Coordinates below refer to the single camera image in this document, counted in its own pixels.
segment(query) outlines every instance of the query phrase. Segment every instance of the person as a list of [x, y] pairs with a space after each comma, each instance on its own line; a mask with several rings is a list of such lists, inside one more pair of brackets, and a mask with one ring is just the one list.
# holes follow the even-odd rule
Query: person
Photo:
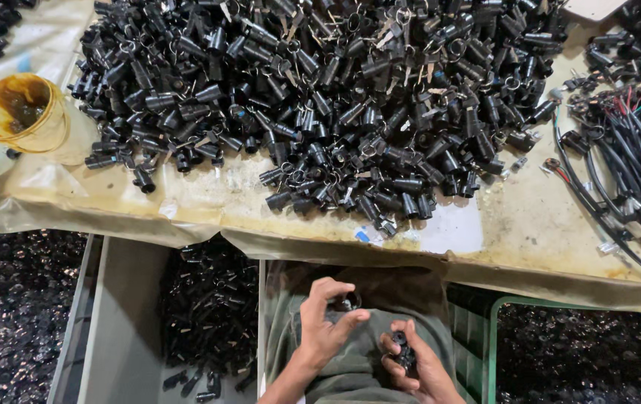
[[[375, 286], [371, 289], [376, 289], [382, 295], [380, 292], [383, 288]], [[272, 351], [275, 354], [271, 354], [271, 361], [276, 363], [267, 367], [267, 376], [270, 374], [274, 380], [259, 404], [295, 404], [304, 398], [304, 394], [307, 403], [464, 403], [438, 356], [443, 351], [441, 356], [445, 357], [446, 362], [451, 362], [450, 344], [438, 343], [440, 340], [448, 341], [447, 327], [436, 324], [435, 331], [440, 332], [433, 333], [417, 323], [416, 320], [420, 319], [426, 325], [432, 324], [419, 313], [416, 318], [393, 318], [398, 314], [365, 308], [343, 314], [334, 324], [328, 320], [328, 300], [355, 289], [353, 283], [339, 282], [331, 277], [313, 281], [307, 299], [303, 299], [298, 310], [300, 344], [295, 349], [289, 349], [288, 346], [297, 339], [292, 332], [294, 310], [286, 310], [286, 307], [292, 307], [292, 301], [298, 295], [289, 294], [289, 306], [276, 306], [279, 307], [275, 311], [276, 317], [279, 313], [290, 313], [290, 316], [285, 318], [281, 315], [284, 318], [279, 321], [274, 318], [276, 327], [271, 329], [270, 341], [277, 339], [280, 345], [284, 345], [283, 341], [289, 344]], [[401, 296], [404, 294], [397, 284], [395, 292]], [[367, 300], [367, 296], [373, 294], [366, 293], [364, 296]], [[373, 336], [372, 330], [379, 328], [379, 324], [385, 324], [386, 332]], [[407, 344], [415, 350], [416, 364], [411, 370], [412, 374], [406, 374], [405, 369], [392, 359], [392, 355], [400, 353], [400, 346], [393, 342], [388, 331], [405, 332]], [[426, 335], [430, 344], [420, 334]], [[364, 339], [375, 339], [375, 342], [362, 342]], [[372, 363], [376, 361], [372, 356], [377, 351], [371, 345], [377, 346], [382, 354], [380, 363], [386, 374], [373, 369]]]

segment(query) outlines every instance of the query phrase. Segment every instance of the finger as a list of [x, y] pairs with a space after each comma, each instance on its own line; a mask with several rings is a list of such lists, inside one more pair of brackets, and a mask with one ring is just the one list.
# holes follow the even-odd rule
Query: finger
[[418, 355], [419, 357], [430, 354], [433, 354], [433, 356], [435, 355], [433, 349], [428, 344], [426, 344], [419, 335], [417, 335], [417, 332], [415, 332], [414, 320], [407, 321], [405, 325], [405, 338], [408, 341], [408, 346], [413, 348], [416, 355]]
[[413, 391], [420, 388], [420, 381], [410, 377], [393, 377], [391, 381], [395, 387], [405, 391]]
[[393, 337], [387, 332], [380, 335], [380, 344], [385, 352], [397, 355], [400, 353], [400, 345], [393, 341]]
[[352, 283], [343, 283], [338, 282], [337, 280], [330, 280], [328, 282], [320, 284], [315, 292], [315, 296], [318, 299], [328, 300], [330, 298], [336, 297], [338, 295], [344, 295], [346, 293], [352, 292], [356, 289], [356, 286]]
[[364, 308], [359, 308], [357, 310], [349, 311], [348, 313], [343, 314], [338, 323], [335, 324], [335, 327], [332, 331], [334, 338], [343, 339], [343, 341], [348, 338], [348, 335], [351, 334], [351, 331], [360, 323], [368, 321], [370, 318], [370, 312]]
[[318, 289], [321, 285], [324, 285], [325, 283], [335, 281], [333, 278], [326, 276], [325, 278], [321, 279], [316, 279], [313, 281], [313, 283], [310, 285], [310, 293], [309, 295], [313, 295], [313, 291]]
[[405, 377], [405, 368], [400, 366], [389, 354], [383, 355], [380, 359], [380, 362], [383, 363], [383, 367], [390, 373], [393, 378], [402, 378]]
[[304, 302], [306, 304], [306, 316], [312, 321], [322, 321], [325, 317], [325, 307], [328, 305], [328, 299], [347, 293], [356, 288], [351, 283], [343, 283], [334, 280], [331, 277], [325, 277], [315, 280], [310, 287], [308, 299]]
[[405, 330], [405, 323], [405, 320], [393, 320], [390, 323], [390, 331], [396, 332]]

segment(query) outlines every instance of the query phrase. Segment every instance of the bucket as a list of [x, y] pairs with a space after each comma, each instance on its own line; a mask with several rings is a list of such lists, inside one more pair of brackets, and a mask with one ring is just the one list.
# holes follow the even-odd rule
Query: bucket
[[98, 139], [96, 123], [54, 83], [31, 73], [0, 80], [0, 143], [63, 165], [80, 165]]

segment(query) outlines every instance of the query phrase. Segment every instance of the workbench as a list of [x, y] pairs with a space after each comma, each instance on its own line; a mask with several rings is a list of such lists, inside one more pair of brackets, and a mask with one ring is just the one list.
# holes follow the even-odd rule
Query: workbench
[[[76, 74], [78, 39], [96, 18], [93, 2], [42, 1], [23, 16], [0, 60], [0, 78], [28, 71], [64, 88]], [[609, 27], [572, 24], [546, 91], [561, 86], [571, 68], [586, 71], [587, 39]], [[563, 132], [575, 126], [564, 107], [559, 124]], [[480, 180], [473, 199], [438, 195], [431, 220], [399, 222], [392, 239], [358, 213], [272, 212], [264, 199], [274, 190], [258, 179], [272, 168], [265, 152], [225, 150], [224, 167], [207, 162], [185, 175], [164, 164], [154, 174], [156, 191], [145, 195], [122, 165], [92, 171], [35, 154], [12, 162], [0, 147], [0, 232], [49, 227], [181, 247], [220, 231], [256, 258], [424, 266], [486, 288], [641, 310], [641, 268], [626, 256], [598, 251], [607, 236], [564, 182], [540, 169], [546, 158], [557, 157], [552, 125], [533, 130], [543, 137], [517, 173], [492, 184]], [[507, 168], [522, 157], [509, 149], [500, 154]], [[584, 164], [575, 162], [578, 175], [587, 178]], [[632, 247], [641, 255], [641, 246]]]

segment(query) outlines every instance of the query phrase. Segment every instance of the plastic crate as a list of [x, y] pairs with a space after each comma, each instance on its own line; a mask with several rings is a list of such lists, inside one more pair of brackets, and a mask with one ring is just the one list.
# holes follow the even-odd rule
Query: plastic crate
[[497, 313], [500, 306], [516, 303], [528, 306], [608, 310], [524, 298], [455, 283], [448, 286], [448, 303], [455, 354], [456, 388], [468, 404], [495, 403]]

